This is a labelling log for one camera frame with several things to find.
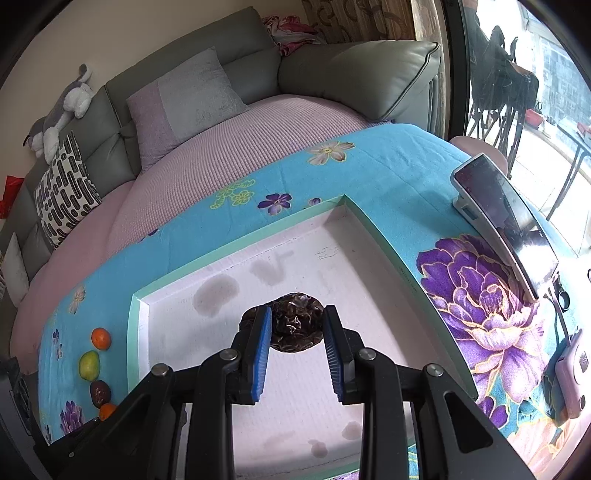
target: gray plush dog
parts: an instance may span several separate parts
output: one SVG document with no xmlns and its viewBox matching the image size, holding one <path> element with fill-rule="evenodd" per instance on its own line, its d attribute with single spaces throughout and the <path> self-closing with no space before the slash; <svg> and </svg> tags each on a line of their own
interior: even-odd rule
<svg viewBox="0 0 591 480">
<path fill-rule="evenodd" d="M 23 147 L 28 144 L 37 158 L 44 155 L 48 164 L 53 160 L 59 147 L 60 130 L 74 116 L 82 118 L 92 100 L 92 90 L 86 84 L 92 71 L 83 63 L 78 68 L 78 73 L 78 78 L 65 88 L 47 116 L 41 117 L 33 124 L 22 143 Z"/>
</svg>

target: smartphone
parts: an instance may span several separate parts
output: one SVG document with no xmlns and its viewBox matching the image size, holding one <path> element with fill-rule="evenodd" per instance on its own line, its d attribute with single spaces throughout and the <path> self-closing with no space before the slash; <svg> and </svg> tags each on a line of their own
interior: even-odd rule
<svg viewBox="0 0 591 480">
<path fill-rule="evenodd" d="M 530 301 L 544 295 L 558 258 L 542 227 L 503 172 L 484 154 L 456 168 L 454 207 L 512 268 Z"/>
</svg>

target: pink stool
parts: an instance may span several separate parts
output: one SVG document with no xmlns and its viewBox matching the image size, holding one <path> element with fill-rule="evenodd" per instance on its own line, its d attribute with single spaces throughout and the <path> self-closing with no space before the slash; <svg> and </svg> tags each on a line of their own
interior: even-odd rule
<svg viewBox="0 0 591 480">
<path fill-rule="evenodd" d="M 509 172 L 509 164 L 507 163 L 505 156 L 495 147 L 482 140 L 472 137 L 454 137 L 449 143 L 455 145 L 471 157 L 478 155 L 479 153 L 484 153 L 484 155 L 490 158 L 505 175 Z"/>
</svg>

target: orange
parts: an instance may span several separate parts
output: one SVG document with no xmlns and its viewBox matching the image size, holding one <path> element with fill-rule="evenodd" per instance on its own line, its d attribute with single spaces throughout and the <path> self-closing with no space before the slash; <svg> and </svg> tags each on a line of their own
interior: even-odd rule
<svg viewBox="0 0 591 480">
<path fill-rule="evenodd" d="M 111 416 L 116 408 L 117 406 L 113 405 L 112 403 L 105 403 L 99 410 L 99 418 L 105 421 Z"/>
<path fill-rule="evenodd" d="M 111 346 L 111 335 L 104 328 L 95 328 L 90 336 L 92 345 L 99 350 L 107 350 Z"/>
</svg>

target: metal screw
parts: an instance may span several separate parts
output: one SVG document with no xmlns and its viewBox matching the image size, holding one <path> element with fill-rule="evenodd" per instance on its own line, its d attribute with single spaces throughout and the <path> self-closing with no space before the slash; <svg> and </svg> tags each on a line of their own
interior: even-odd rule
<svg viewBox="0 0 591 480">
<path fill-rule="evenodd" d="M 228 362 L 231 360 L 235 360 L 237 357 L 238 352 L 235 351 L 233 348 L 226 348 L 220 352 L 220 358 Z"/>
<path fill-rule="evenodd" d="M 427 373 L 432 377 L 440 377 L 443 375 L 443 367 L 437 364 L 428 364 Z"/>
<path fill-rule="evenodd" d="M 359 351 L 359 358 L 363 360 L 373 360 L 375 358 L 375 355 L 375 350 L 372 350 L 371 348 L 362 348 Z"/>
<path fill-rule="evenodd" d="M 155 364 L 152 367 L 152 375 L 155 377 L 163 377 L 168 373 L 169 367 L 167 364 Z"/>
</svg>

